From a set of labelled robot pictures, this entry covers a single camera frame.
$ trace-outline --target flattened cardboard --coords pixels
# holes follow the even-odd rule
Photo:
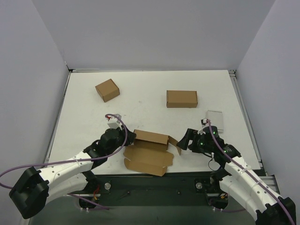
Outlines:
[[[167,108],[196,108],[198,105],[197,91],[167,90]]]
[[[174,155],[167,152],[168,143],[176,146],[177,142],[168,135],[142,130],[135,130],[134,145],[127,146],[124,151],[125,167],[129,170],[163,176],[169,165],[173,164]]]
[[[112,100],[113,98],[120,95],[120,89],[113,82],[112,79],[109,79],[109,80],[97,85],[95,88],[104,102]]]

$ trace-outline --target white table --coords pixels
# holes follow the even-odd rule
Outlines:
[[[104,103],[95,86],[112,78],[120,95]],[[198,106],[192,109],[166,107],[166,90],[196,90]],[[174,137],[178,141],[187,128],[199,129],[207,110],[223,112],[220,135],[240,151],[252,169],[260,169],[240,105],[227,70],[72,73],[62,106],[49,162],[68,159],[94,140],[107,126],[104,115],[119,113],[128,129],[141,129]],[[95,174],[137,173],[126,169],[120,153],[95,168]],[[210,171],[209,158],[190,150],[179,156],[175,147],[168,173]],[[211,163],[213,169],[218,165]]]

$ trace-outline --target gray wall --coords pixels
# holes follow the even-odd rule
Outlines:
[[[30,0],[0,0],[0,171],[43,162],[68,70]],[[22,170],[1,178],[13,185]],[[21,214],[0,187],[0,224]]]
[[[300,217],[300,1],[277,0],[238,68],[264,166]]]
[[[274,0],[33,0],[69,68],[237,68]]]

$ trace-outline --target purple cable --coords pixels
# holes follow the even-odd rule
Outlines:
[[[96,205],[96,206],[100,207],[102,210],[109,210],[108,207],[103,206],[103,205],[99,205],[99,204],[97,204],[97,203],[95,203],[95,202],[92,202],[92,201],[90,201],[90,200],[88,200],[88,199],[86,199],[86,198],[83,198],[83,197],[81,197],[81,196],[74,195],[74,194],[71,194],[71,193],[69,193],[68,195],[69,195],[69,196],[73,196],[73,197],[75,197],[75,198],[79,198],[79,199],[84,200],[84,201],[86,201],[86,202],[88,202],[88,203],[91,203],[91,204],[93,204],[93,205]]]
[[[115,117],[118,121],[120,121],[120,123],[123,125],[123,127],[125,129],[125,141],[124,141],[124,143],[121,145],[121,147],[119,147],[118,150],[114,151],[112,154],[110,154],[108,156],[98,157],[98,158],[84,158],[84,159],[78,159],[78,160],[65,160],[65,161],[59,161],[59,162],[53,162],[53,163],[39,163],[39,164],[20,165],[20,166],[16,166],[14,168],[11,168],[11,169],[8,169],[8,170],[4,171],[3,173],[0,174],[0,178],[3,175],[5,175],[6,173],[9,173],[9,172],[14,171],[14,170],[26,168],[26,167],[47,166],[47,165],[56,165],[56,164],[63,164],[63,163],[75,163],[75,162],[84,162],[84,161],[97,161],[99,159],[108,158],[110,156],[113,156],[113,155],[117,154],[125,146],[125,144],[126,144],[127,136],[128,136],[127,127],[124,124],[124,122],[120,118],[118,118],[117,116],[115,116],[113,114],[107,114],[107,115],[105,115],[105,117],[107,117],[107,116],[113,116],[113,117]],[[0,186],[4,187],[4,188],[7,188],[7,189],[12,189],[13,188],[11,186],[7,186],[7,185],[2,184],[2,183],[0,183]]]
[[[234,159],[232,159],[229,155],[227,155],[223,149],[221,148],[221,146],[219,145],[219,143],[217,142],[213,132],[212,132],[212,128],[211,128],[211,123],[210,120],[207,119],[209,128],[210,128],[210,134],[212,139],[214,140],[215,144],[217,145],[217,147],[220,149],[220,151],[223,153],[223,155],[225,155],[226,158],[228,158],[230,161],[232,161],[234,164],[236,164],[240,169],[244,170],[245,168],[240,165],[238,162],[236,162]],[[282,208],[282,210],[285,212],[286,216],[289,218],[289,221],[291,223],[291,225],[295,225],[295,222],[293,221],[292,216],[290,215],[290,213],[288,212],[288,210],[285,208],[285,206],[281,203],[281,201],[271,192],[269,191],[264,185],[262,185],[259,180],[253,176],[248,170],[245,170],[245,172],[259,185],[262,187],[262,189],[264,189],[269,195],[272,196],[272,198],[274,198],[276,200],[276,202],[280,205],[280,207]]]

